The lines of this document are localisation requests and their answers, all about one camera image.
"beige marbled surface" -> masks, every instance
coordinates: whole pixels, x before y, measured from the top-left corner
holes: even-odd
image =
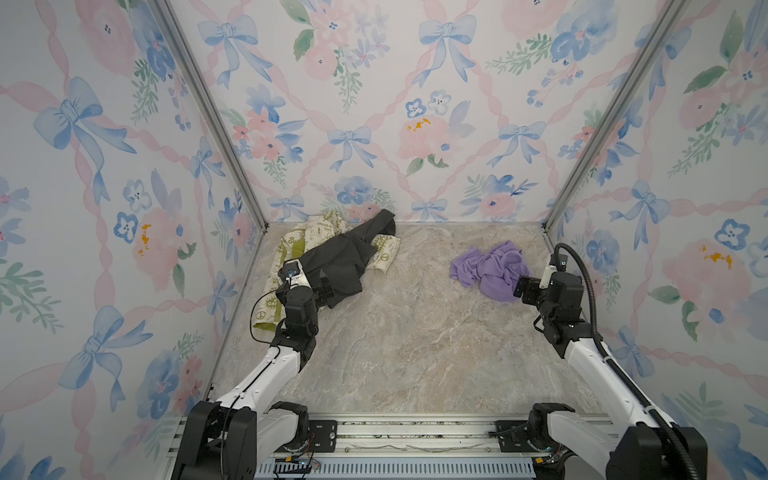
[[[214,373],[213,399],[266,352],[250,338],[247,318],[289,228],[273,224],[266,234]],[[535,402],[602,411],[578,374],[533,330],[534,307],[498,303],[449,278],[450,263],[469,247],[485,252],[506,240],[522,248],[538,275],[548,258],[538,225],[399,224],[397,230],[402,244],[389,272],[367,270],[362,293],[319,313],[315,352],[276,401],[302,403],[311,412],[525,413]],[[260,330],[257,335],[271,339]]]

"purple cloth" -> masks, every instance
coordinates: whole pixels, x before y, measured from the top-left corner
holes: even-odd
[[[472,247],[451,265],[451,278],[457,279],[465,288],[480,280],[480,291],[499,302],[516,301],[515,285],[521,275],[530,274],[522,250],[511,240],[493,247],[485,255]]]

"wallpapered wall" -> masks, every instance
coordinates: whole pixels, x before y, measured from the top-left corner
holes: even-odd
[[[663,3],[172,0],[268,218],[351,222],[542,219]]]
[[[141,0],[0,18],[0,478],[153,478],[257,229]]]
[[[768,478],[767,15],[690,4],[553,230],[613,354],[707,438],[709,478]]]

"black garment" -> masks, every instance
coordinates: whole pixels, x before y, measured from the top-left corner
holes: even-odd
[[[394,218],[395,214],[389,210],[381,210],[371,220],[347,233],[336,235],[299,257],[304,274],[313,288],[320,287],[321,272],[328,277],[333,288],[333,296],[328,298],[329,307],[333,308],[346,297],[362,292],[360,277],[376,253],[376,247],[371,245],[373,237],[378,234],[394,235]]]

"marble floor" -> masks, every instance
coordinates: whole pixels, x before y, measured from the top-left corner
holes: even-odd
[[[289,228],[275,223],[267,231],[214,373],[214,399],[266,352],[267,345],[251,339],[248,316]],[[400,251],[387,273],[367,270],[362,293],[319,313],[312,359],[276,401],[311,412],[527,413],[535,402],[602,411],[578,374],[534,331],[535,308],[495,302],[449,278],[451,261],[469,247],[485,252],[506,240],[522,248],[538,274],[548,259],[538,225],[399,224],[397,236]]]

